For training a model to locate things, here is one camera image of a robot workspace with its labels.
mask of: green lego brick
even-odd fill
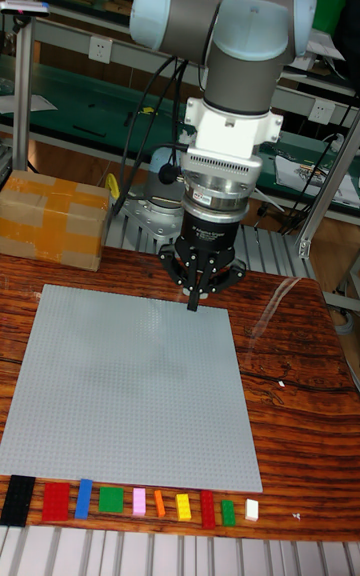
[[[221,501],[221,513],[223,519],[223,526],[234,527],[236,523],[235,523],[234,503],[232,500]]]
[[[124,506],[122,487],[100,487],[99,512],[120,513]]]

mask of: red lego brick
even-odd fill
[[[45,483],[42,520],[65,521],[69,518],[69,483]]]
[[[212,492],[203,489],[200,493],[203,529],[215,529],[215,511]]]

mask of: gray baseplate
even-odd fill
[[[0,474],[262,491],[227,311],[45,285]]]

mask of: orange lego brick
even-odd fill
[[[155,490],[154,496],[155,496],[156,510],[157,510],[158,516],[159,516],[159,518],[163,518],[165,516],[165,507],[164,507],[164,503],[163,503],[160,489]]]

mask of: electrical outlet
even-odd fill
[[[335,103],[332,103],[331,100],[316,99],[308,120],[312,120],[314,123],[320,123],[320,125],[327,125],[330,123],[334,111]]]
[[[91,36],[89,46],[89,58],[97,60],[99,63],[110,63],[112,48],[111,38],[101,36]]]

